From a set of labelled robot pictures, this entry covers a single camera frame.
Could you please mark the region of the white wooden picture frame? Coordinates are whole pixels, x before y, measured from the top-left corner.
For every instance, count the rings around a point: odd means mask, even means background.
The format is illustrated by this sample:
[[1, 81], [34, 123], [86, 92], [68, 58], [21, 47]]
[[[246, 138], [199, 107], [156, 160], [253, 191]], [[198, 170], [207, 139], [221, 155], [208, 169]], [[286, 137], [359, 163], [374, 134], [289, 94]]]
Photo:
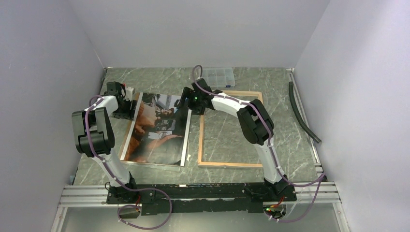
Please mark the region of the white wooden picture frame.
[[234, 116], [206, 109], [200, 116], [199, 166], [261, 168], [254, 145], [249, 143]]

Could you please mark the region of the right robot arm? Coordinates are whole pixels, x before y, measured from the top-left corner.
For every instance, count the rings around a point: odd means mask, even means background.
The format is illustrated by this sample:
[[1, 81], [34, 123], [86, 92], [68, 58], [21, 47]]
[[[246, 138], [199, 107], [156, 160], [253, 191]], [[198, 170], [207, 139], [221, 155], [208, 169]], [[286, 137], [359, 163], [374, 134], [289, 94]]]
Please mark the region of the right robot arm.
[[197, 115], [205, 109], [222, 111], [236, 117], [246, 140], [253, 144], [264, 171], [266, 195], [279, 200], [289, 184], [281, 168], [273, 142], [274, 123], [259, 99], [245, 101], [229, 96], [220, 90], [211, 91], [203, 78], [192, 83], [192, 88], [183, 88], [178, 108], [188, 108]]

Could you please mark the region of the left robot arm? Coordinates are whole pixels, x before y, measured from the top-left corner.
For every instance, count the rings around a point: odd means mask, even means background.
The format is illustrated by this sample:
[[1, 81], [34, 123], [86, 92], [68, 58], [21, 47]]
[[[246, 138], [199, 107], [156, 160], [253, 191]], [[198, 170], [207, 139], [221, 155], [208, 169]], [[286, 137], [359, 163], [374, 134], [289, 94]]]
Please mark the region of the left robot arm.
[[103, 95], [95, 95], [89, 107], [72, 113], [73, 134], [79, 153], [92, 158], [103, 169], [114, 193], [126, 203], [138, 198], [138, 188], [131, 173], [113, 149], [115, 135], [110, 118], [132, 121], [137, 106], [135, 90], [120, 82], [109, 82]]

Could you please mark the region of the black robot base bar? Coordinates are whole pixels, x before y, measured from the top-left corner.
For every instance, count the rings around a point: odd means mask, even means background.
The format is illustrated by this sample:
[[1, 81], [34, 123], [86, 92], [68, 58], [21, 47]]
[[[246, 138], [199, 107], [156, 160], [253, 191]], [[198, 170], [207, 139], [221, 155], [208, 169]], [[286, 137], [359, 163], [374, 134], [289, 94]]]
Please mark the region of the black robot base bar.
[[109, 187], [108, 204], [142, 205], [142, 215], [247, 211], [261, 213], [269, 203], [295, 202], [292, 185], [278, 196], [269, 193], [265, 182], [214, 184], [135, 185], [138, 190], [114, 193]]

